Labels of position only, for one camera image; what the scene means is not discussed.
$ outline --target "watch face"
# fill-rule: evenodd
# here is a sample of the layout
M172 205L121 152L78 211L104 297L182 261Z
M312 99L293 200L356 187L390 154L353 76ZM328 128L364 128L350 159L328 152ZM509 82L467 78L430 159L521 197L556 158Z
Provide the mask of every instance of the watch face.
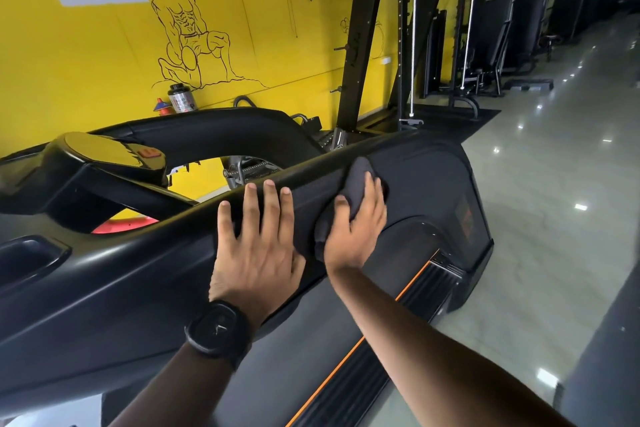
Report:
M192 337L204 348L224 348L233 336L236 313L224 305L216 305L198 321L191 332Z

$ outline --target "glossy tile floor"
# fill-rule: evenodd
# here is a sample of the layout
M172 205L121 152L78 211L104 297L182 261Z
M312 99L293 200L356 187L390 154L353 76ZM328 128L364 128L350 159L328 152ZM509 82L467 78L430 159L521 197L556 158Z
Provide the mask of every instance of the glossy tile floor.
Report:
M468 303L438 328L549 402L539 368L570 374L636 263L639 23L600 23L541 62L551 93L481 99L502 112L464 144L496 245ZM418 425L392 385L368 423Z

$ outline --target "watch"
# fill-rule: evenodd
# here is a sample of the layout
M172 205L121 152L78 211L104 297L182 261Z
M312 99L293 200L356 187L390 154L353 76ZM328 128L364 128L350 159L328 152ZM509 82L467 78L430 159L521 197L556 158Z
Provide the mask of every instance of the watch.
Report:
M226 301L210 302L185 327L187 341L209 358L224 358L234 371L251 349L252 329L246 315Z

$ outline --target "line drawing of muscular man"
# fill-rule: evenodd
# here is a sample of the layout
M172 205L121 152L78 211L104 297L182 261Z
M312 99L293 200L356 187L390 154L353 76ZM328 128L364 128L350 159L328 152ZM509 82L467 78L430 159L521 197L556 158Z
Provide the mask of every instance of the line drawing of muscular man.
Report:
M212 54L222 61L226 70L224 81L244 79L231 68L229 35L207 29L196 0L153 0L151 5L169 39L166 46L169 61L158 59L167 80L187 83L195 89L202 88L204 85L198 66L201 54Z

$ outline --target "orange stripe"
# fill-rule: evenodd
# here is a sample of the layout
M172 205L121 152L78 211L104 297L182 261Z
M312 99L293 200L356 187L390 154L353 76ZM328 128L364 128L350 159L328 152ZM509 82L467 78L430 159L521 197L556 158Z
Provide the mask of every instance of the orange stripe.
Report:
M427 261L427 263L425 263L422 268L418 271L418 273L411 279L411 281L406 284L406 286L404 287L404 289L402 289L402 292L400 292L398 294L398 296L396 297L396 301L399 301L400 298L402 296L404 296L404 293L409 290L409 287L411 287L413 285L413 282L415 282L417 280L418 277L420 277L420 275L422 274L422 272L424 272L424 269L427 268L427 265L429 265L431 263L431 259L433 257L436 256L436 253L438 253L440 251L440 249L438 248L435 253L433 253L433 255L431 255L431 258ZM350 356L353 354L354 351L356 351L358 349L358 346L364 341L364 336L360 338L360 340L358 342L356 342L356 345L347 353L347 355L342 359L342 361L340 361L340 363L338 363L338 366L336 366L333 371L331 372L331 374L329 374L329 376L327 376L324 380L324 382L322 382L320 384L320 386L317 388L317 390L313 393L313 395L311 395L311 397L309 397L309 399L305 402L305 404L300 407L300 410L297 411L296 415L293 416L293 418L287 423L287 425L285 425L285 427L291 427L293 425L293 423L298 420L299 416L302 415L302 412L304 412L307 407L309 406L309 404L311 404L311 402L313 402L313 400L315 400L315 398L318 396L318 394L322 391L322 389L326 386L327 383L329 383L329 380L331 380L334 375L336 373L338 373L338 370L340 370L340 368L342 367L342 365L344 365L345 361L347 361Z

